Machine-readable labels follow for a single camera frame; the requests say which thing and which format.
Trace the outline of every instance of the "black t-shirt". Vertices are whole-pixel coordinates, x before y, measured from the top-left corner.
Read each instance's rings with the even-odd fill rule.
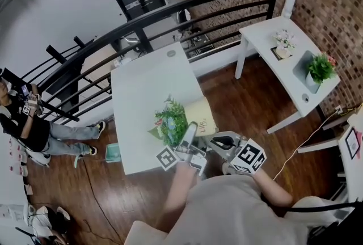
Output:
[[[49,121],[34,116],[32,128],[28,138],[21,138],[20,135],[22,134],[28,116],[22,112],[24,103],[19,101],[16,97],[9,97],[12,103],[8,106],[5,106],[5,108],[7,108],[10,112],[11,119],[6,117],[4,114],[0,114],[0,123],[4,129],[4,133],[10,134],[16,139],[19,139],[33,151],[43,151],[49,137]]]

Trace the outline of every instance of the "white shirt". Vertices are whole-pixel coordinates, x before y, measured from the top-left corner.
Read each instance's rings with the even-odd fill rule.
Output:
[[[32,219],[30,220],[30,224],[33,227],[34,235],[37,237],[49,237],[53,236],[52,234],[52,224],[48,218],[48,210],[47,207],[42,206],[38,209]]]
[[[275,215],[246,175],[218,176],[191,189],[164,245],[306,245],[308,228]]]

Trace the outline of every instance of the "person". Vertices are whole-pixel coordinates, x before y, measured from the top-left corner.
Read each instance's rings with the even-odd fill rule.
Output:
[[[38,89],[31,84],[31,100],[36,101]],[[6,82],[0,81],[0,105],[6,109],[6,113],[0,113],[0,124],[4,133],[13,136],[22,144],[35,152],[50,155],[96,155],[97,148],[84,143],[68,145],[60,140],[88,140],[98,139],[105,129],[106,124],[101,121],[93,127],[71,128],[46,121],[37,115],[36,107],[32,107],[29,115],[23,113],[24,103],[16,96],[8,93]]]
[[[47,238],[62,245],[67,245],[66,232],[70,222],[70,216],[60,206],[54,212],[47,206],[42,206],[36,213],[29,217],[29,225],[33,227],[37,238]]]
[[[306,244],[308,228],[276,216],[261,200],[286,207],[292,196],[260,168],[254,175],[225,175],[193,186],[196,170],[179,162],[155,228],[170,245]]]

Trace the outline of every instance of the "white cord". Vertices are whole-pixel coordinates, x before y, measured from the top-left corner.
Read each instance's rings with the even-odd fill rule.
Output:
[[[282,173],[282,171],[284,170],[284,168],[285,168],[285,165],[287,164],[287,162],[290,160],[290,159],[292,159],[292,157],[295,155],[295,153],[296,153],[296,151],[301,147],[301,146],[303,146],[317,131],[319,131],[320,130],[320,128],[325,124],[325,122],[326,121],[328,121],[332,116],[334,116],[335,114],[337,114],[338,113],[338,111],[339,110],[336,110],[332,115],[330,115],[320,126],[319,126],[319,128],[317,129],[317,130],[315,130],[310,136],[309,136],[309,138],[307,139],[307,140],[305,140],[303,143],[301,143],[300,144],[300,146],[299,147],[297,147],[295,150],[294,150],[294,153],[284,162],[284,165],[282,166],[282,169],[278,172],[278,174],[273,178],[273,180],[275,180],[277,177],[278,177],[278,175],[280,174],[280,173]]]

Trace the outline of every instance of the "black metal railing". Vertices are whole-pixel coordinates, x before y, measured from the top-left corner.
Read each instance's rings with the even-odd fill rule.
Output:
[[[211,1],[216,1],[216,0],[183,0],[180,1],[178,3],[172,4],[172,5],[167,5],[164,7],[161,7],[159,9],[156,9],[152,12],[146,13],[138,18],[135,18],[125,24],[123,24],[122,26],[114,29],[113,31],[109,32],[108,34],[100,37],[99,39],[84,45],[78,52],[77,54],[73,55],[69,60],[66,60],[65,62],[62,63],[62,65],[56,70],[54,71],[51,75],[49,75],[48,77],[46,77],[41,84],[39,85],[39,89],[41,91],[46,90],[48,87],[50,87],[52,84],[54,84],[54,82],[56,82],[65,71],[72,69],[73,67],[79,65],[80,62],[83,62],[88,56],[92,55],[93,53],[97,52],[98,50],[100,50],[101,48],[105,47],[108,44],[113,44],[115,41],[120,40],[121,38],[131,34],[131,33],[135,33],[138,36],[138,41],[130,46],[128,46],[127,48],[124,49],[120,49],[117,50],[115,54],[107,57],[106,59],[100,61],[99,63],[97,63],[95,66],[89,68],[88,70],[84,71],[82,74],[78,75],[77,77],[75,77],[74,79],[72,79],[70,82],[68,82],[67,84],[65,84],[64,86],[62,86],[57,92],[55,92],[48,100],[47,103],[49,103],[51,100],[53,100],[54,98],[57,97],[57,95],[59,95],[60,93],[62,93],[65,89],[67,89],[70,85],[72,85],[73,83],[79,81],[82,78],[86,78],[90,73],[92,73],[93,71],[97,70],[98,68],[100,68],[101,66],[113,61],[114,59],[125,55],[126,53],[128,53],[130,50],[141,50],[145,53],[149,53],[153,51],[153,48],[150,44],[150,42],[152,40],[155,40],[163,35],[166,35],[172,31],[175,30],[181,30],[187,27],[191,27],[193,26],[195,23],[197,22],[201,22],[203,20],[207,20],[210,18],[213,18],[215,16],[219,16],[219,15],[223,15],[223,14],[227,14],[233,11],[238,11],[238,10],[243,10],[243,9],[247,9],[247,8],[251,8],[251,7],[255,7],[255,6],[261,6],[261,5],[267,5],[267,11],[266,12],[261,12],[261,13],[257,13],[257,14],[253,14],[253,15],[249,15],[249,16],[241,16],[241,18],[235,19],[235,20],[231,20],[229,22],[226,23],[222,23],[204,30],[201,30],[199,32],[196,32],[194,34],[188,35],[186,37],[182,37],[180,40],[177,40],[181,43],[188,41],[188,40],[192,40],[195,37],[204,35],[206,33],[210,33],[210,32],[214,32],[217,31],[221,28],[225,28],[225,27],[229,27],[241,22],[247,22],[249,20],[253,20],[253,19],[257,19],[257,18],[263,18],[265,17],[266,19],[270,19],[273,16],[273,11],[274,11],[274,7],[275,7],[275,3],[276,0],[262,0],[262,1],[257,1],[257,2],[251,2],[251,3],[245,3],[245,4],[241,4],[238,6],[233,6],[233,7],[229,7],[229,8],[225,8],[222,10],[218,10],[203,16],[200,16],[198,18],[193,18],[189,21],[180,23],[168,30],[165,30],[163,32],[160,32],[157,35],[153,35],[151,37],[147,37],[143,28],[158,22],[172,14],[175,14],[176,12],[185,10],[185,9],[190,9],[191,7],[195,7],[201,4],[205,4]],[[209,40],[206,43],[203,43],[201,45],[195,46],[195,47],[191,47],[188,48],[187,50],[185,50],[186,53],[188,52],[192,52],[195,49],[200,49],[203,48],[207,45],[210,44],[214,44],[217,43],[219,41],[222,40],[226,40],[229,39],[231,37],[234,37],[236,35],[239,35],[239,31],[238,29],[235,30],[234,32],[228,33],[227,35],[223,35],[220,36],[218,38],[215,38],[213,40]],[[196,58],[191,58],[189,61],[193,62],[196,60],[199,60],[207,55],[213,54],[215,52],[220,52],[226,48],[230,48],[232,46],[235,46],[239,44],[238,42],[233,42],[230,44],[226,44],[222,47],[216,48],[214,49],[211,53],[208,53],[206,55],[201,54],[200,56],[196,57]],[[81,90],[77,91],[76,93],[70,95],[68,98],[64,99],[59,105],[57,105],[55,108],[59,109],[61,108],[63,105],[65,105],[66,103],[68,103],[69,101],[72,100],[73,97],[76,97],[78,95],[80,95],[81,93],[87,91],[88,89],[90,89],[91,87],[96,86],[98,83],[100,83],[101,81],[108,79],[110,77],[110,73],[103,75],[102,77],[100,77],[99,79],[90,82],[89,85],[87,85],[86,87],[82,88]],[[96,108],[97,106],[109,101],[112,99],[112,95],[107,96],[105,99],[102,99],[101,101],[87,107],[85,110],[81,111],[81,112],[76,112],[76,113],[72,113],[72,110],[74,108],[79,107],[82,104],[85,104],[87,102],[89,102],[90,100],[94,99],[96,96],[99,96],[103,93],[110,93],[111,90],[111,86],[107,87],[107,88],[103,88],[100,91],[98,91],[97,93],[89,96],[88,98],[86,98],[85,100],[79,102],[77,105],[72,106],[71,108],[69,108],[67,111],[64,111],[67,115],[72,115],[72,119],[74,120],[74,118],[78,118],[80,115],[83,115],[84,113]],[[52,113],[52,110],[50,110],[49,113],[43,115],[43,118],[48,117],[50,114]],[[56,117],[55,119],[53,119],[52,121],[57,121],[58,119],[61,118],[61,116]],[[67,118],[69,118],[68,120],[66,120],[64,122],[67,123],[70,120],[70,117],[66,116]]]

